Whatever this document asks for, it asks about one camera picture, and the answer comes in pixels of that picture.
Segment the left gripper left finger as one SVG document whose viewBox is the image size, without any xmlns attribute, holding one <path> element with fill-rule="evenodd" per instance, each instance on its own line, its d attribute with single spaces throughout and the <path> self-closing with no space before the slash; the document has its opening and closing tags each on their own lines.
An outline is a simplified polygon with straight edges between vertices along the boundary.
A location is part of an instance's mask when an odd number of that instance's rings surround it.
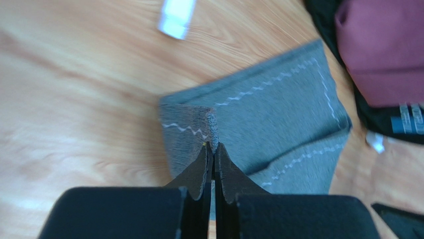
<svg viewBox="0 0 424 239">
<path fill-rule="evenodd" d="M 195 161 L 163 187 L 75 187 L 54 204 L 41 239 L 206 239 L 213 156 Z"/>
</svg>

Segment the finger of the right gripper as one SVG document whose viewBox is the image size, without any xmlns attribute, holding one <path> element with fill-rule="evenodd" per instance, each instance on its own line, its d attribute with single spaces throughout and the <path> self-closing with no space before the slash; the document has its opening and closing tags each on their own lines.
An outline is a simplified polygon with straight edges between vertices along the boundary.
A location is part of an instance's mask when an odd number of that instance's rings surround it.
<svg viewBox="0 0 424 239">
<path fill-rule="evenodd" d="M 373 210 L 399 239 L 424 239 L 424 216 L 374 203 Z"/>
</svg>

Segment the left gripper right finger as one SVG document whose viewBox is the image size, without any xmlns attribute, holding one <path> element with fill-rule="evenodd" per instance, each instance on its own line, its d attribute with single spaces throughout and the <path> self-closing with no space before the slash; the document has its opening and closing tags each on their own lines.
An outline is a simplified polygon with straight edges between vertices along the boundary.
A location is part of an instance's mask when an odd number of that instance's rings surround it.
<svg viewBox="0 0 424 239">
<path fill-rule="evenodd" d="M 357 198 L 270 194 L 247 177 L 220 143 L 214 155 L 219 239 L 377 239 Z"/>
</svg>

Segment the grey cloth napkin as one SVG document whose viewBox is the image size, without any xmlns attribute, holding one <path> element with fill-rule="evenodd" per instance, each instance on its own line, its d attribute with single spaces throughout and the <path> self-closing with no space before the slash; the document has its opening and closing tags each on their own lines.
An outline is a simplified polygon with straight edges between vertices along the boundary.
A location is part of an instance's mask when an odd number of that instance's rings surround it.
<svg viewBox="0 0 424 239">
<path fill-rule="evenodd" d="M 327 194 L 351 120 L 336 94 L 321 40 L 218 81 L 162 97 L 172 177 L 202 143 L 273 194 Z"/>
</svg>

